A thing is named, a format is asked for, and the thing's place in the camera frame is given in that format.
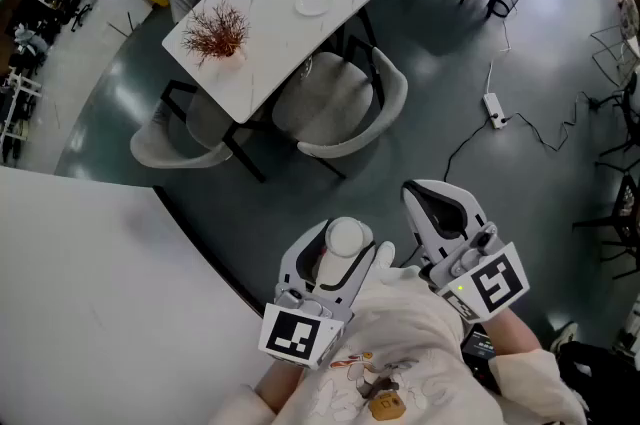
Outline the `white bumpy vase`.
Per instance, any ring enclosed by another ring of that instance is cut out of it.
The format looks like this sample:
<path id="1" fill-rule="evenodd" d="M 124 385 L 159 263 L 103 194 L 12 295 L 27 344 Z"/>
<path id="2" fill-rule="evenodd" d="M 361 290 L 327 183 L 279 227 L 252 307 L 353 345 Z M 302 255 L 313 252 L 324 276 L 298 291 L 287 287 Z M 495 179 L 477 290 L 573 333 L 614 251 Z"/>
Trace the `white bumpy vase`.
<path id="1" fill-rule="evenodd" d="M 236 49 L 231 55 L 218 59 L 221 71 L 232 73 L 240 70 L 246 63 L 247 55 L 243 47 Z"/>

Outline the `black metal chair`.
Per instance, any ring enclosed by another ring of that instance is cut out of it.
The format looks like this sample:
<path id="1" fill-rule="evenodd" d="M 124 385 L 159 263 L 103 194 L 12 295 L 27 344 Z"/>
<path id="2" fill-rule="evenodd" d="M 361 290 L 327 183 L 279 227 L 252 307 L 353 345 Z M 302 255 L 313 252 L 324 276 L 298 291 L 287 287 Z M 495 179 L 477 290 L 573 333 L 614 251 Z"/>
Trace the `black metal chair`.
<path id="1" fill-rule="evenodd" d="M 572 228 L 612 227 L 618 241 L 603 241 L 603 245 L 622 246 L 624 250 L 612 257 L 601 257 L 601 262 L 613 261 L 629 255 L 635 260 L 635 268 L 618 274 L 613 280 L 622 279 L 640 273 L 640 187 L 628 173 L 622 177 L 620 187 L 609 216 L 578 221 Z"/>
<path id="2" fill-rule="evenodd" d="M 609 98 L 603 100 L 603 102 L 610 101 L 611 99 L 618 98 L 616 95 L 612 95 Z M 640 158 L 638 158 L 635 162 L 631 163 L 626 168 L 621 168 L 610 163 L 602 162 L 601 158 L 620 150 L 626 152 L 634 146 L 640 148 L 640 67 L 632 72 L 631 77 L 624 87 L 617 104 L 621 108 L 626 126 L 625 142 L 621 145 L 601 152 L 598 155 L 598 160 L 595 162 L 595 165 L 606 166 L 622 173 L 628 173 L 632 168 L 640 164 Z"/>

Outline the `person's cream printed sweater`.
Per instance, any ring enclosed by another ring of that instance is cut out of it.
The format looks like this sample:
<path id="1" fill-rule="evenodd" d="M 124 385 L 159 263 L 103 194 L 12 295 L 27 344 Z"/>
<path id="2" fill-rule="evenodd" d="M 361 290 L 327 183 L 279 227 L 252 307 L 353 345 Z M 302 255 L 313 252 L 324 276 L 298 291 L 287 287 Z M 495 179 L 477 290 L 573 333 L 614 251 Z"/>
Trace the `person's cream printed sweater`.
<path id="1" fill-rule="evenodd" d="M 209 425 L 587 425 L 545 351 L 495 356 L 500 395 L 465 364 L 460 316 L 416 269 L 373 265 L 338 349 L 275 414 L 241 386 Z"/>

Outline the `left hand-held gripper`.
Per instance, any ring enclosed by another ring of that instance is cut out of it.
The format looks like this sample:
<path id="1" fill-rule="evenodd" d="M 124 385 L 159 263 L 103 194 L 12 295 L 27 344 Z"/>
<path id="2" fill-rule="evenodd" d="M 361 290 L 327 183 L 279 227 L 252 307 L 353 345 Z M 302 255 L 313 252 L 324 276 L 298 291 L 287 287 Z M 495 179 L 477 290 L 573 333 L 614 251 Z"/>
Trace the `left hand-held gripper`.
<path id="1" fill-rule="evenodd" d="M 375 255 L 371 241 L 350 257 L 326 248 L 325 219 L 284 253 L 274 302 L 265 308 L 258 348 L 281 361 L 317 369 L 334 350 Z M 318 294 L 314 289 L 318 273 Z"/>

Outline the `person's left forearm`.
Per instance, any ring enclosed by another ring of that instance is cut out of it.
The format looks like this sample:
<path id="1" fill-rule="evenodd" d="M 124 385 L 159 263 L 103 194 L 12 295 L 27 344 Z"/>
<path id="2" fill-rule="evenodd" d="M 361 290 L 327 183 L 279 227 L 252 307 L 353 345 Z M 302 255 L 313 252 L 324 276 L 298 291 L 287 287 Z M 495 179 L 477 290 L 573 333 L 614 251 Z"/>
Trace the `person's left forearm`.
<path id="1" fill-rule="evenodd" d="M 278 414 L 296 391 L 305 373 L 305 368 L 276 360 L 260 379 L 254 392 Z"/>

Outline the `white power strip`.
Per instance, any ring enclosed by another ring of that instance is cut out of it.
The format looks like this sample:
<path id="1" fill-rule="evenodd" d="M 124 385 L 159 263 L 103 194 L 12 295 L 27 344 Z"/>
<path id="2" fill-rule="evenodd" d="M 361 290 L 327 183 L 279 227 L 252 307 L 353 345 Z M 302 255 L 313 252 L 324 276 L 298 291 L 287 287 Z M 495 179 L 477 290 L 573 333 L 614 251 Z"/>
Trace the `white power strip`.
<path id="1" fill-rule="evenodd" d="M 483 95 L 483 103 L 493 128 L 497 130 L 502 129 L 506 125 L 507 119 L 497 95 L 495 93 L 485 93 Z"/>

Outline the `person's right forearm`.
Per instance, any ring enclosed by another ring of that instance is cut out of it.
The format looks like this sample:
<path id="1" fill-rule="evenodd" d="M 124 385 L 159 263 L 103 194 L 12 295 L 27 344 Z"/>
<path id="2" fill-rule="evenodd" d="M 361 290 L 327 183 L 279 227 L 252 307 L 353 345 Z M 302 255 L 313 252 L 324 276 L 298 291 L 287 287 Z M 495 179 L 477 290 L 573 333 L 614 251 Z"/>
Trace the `person's right forearm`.
<path id="1" fill-rule="evenodd" d="M 533 331 L 509 308 L 505 308 L 485 321 L 482 327 L 497 356 L 529 353 L 542 349 Z"/>

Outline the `red dried plant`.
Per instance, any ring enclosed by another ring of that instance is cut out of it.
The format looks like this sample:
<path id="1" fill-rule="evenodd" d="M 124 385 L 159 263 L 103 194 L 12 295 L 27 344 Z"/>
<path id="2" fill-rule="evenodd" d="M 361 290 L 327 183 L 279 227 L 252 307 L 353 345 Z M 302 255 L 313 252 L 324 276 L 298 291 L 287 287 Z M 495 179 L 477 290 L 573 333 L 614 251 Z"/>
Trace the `red dried plant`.
<path id="1" fill-rule="evenodd" d="M 208 60 L 244 54 L 249 30 L 247 17 L 229 0 L 219 0 L 212 8 L 198 6 L 187 14 L 181 46 L 201 67 Z"/>

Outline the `white saucer plate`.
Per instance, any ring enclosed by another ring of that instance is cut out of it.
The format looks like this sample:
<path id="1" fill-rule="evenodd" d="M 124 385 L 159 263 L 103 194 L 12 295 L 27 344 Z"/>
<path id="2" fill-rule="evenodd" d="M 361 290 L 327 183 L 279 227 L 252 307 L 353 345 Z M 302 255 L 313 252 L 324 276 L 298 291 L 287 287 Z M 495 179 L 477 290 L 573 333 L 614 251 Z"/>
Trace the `white saucer plate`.
<path id="1" fill-rule="evenodd" d="M 326 14 L 334 0 L 296 0 L 295 10 L 305 17 L 317 17 Z"/>

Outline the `white marble dining table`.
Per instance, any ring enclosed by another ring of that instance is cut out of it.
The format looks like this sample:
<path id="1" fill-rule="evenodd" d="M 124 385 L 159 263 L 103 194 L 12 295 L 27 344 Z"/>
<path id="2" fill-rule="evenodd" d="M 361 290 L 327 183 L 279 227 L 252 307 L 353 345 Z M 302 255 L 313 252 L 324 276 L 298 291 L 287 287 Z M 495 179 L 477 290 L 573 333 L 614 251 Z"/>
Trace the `white marble dining table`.
<path id="1" fill-rule="evenodd" d="M 194 8 L 212 8 L 218 1 L 201 0 Z M 239 129 L 258 129 L 259 124 L 252 118 L 261 106 L 275 95 L 295 69 L 370 0 L 334 0 L 331 9 L 317 17 L 299 14 L 294 8 L 295 1 L 229 0 L 250 23 L 249 39 L 244 47 L 247 60 L 236 72 L 221 71 L 218 60 L 208 60 L 201 67 L 197 65 L 197 57 L 181 46 L 187 15 L 162 41 L 163 48 L 231 118 L 232 126 L 224 134 L 223 142 L 258 181 L 264 177 L 235 140 L 235 133 Z"/>

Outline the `grey and white sneaker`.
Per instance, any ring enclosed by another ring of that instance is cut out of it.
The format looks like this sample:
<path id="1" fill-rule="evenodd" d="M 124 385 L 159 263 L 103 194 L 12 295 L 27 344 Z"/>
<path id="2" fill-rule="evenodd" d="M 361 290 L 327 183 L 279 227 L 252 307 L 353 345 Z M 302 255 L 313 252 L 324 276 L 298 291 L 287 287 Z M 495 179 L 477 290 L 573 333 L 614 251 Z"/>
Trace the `grey and white sneaker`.
<path id="1" fill-rule="evenodd" d="M 549 351 L 557 354 L 562 345 L 572 342 L 576 339 L 578 332 L 578 324 L 574 321 L 567 323 L 557 334 L 556 338 L 550 345 Z"/>

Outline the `black waist device with screen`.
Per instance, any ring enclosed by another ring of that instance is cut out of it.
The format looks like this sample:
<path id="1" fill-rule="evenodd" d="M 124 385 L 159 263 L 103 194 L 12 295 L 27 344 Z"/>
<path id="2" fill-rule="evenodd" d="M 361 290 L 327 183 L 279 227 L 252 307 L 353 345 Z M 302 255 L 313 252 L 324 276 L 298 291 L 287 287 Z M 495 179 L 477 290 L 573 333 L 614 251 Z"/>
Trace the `black waist device with screen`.
<path id="1" fill-rule="evenodd" d="M 464 362 L 473 377 L 486 389 L 500 395 L 501 391 L 489 367 L 496 356 L 494 347 L 481 324 L 474 324 L 461 344 Z"/>

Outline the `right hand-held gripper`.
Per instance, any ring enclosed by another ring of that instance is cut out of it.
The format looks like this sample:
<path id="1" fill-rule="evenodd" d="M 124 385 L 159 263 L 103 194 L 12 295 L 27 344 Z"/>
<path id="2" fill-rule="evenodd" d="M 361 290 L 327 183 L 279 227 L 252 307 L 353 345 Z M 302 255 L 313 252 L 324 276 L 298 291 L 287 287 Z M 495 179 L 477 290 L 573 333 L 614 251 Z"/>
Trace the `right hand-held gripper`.
<path id="1" fill-rule="evenodd" d="M 421 277 L 465 322 L 486 322 L 528 292 L 515 245 L 499 238 L 494 223 L 486 224 L 470 192 L 443 181 L 411 180 L 402 185 L 402 202 L 426 259 Z M 446 257 L 446 245 L 459 244 Z"/>

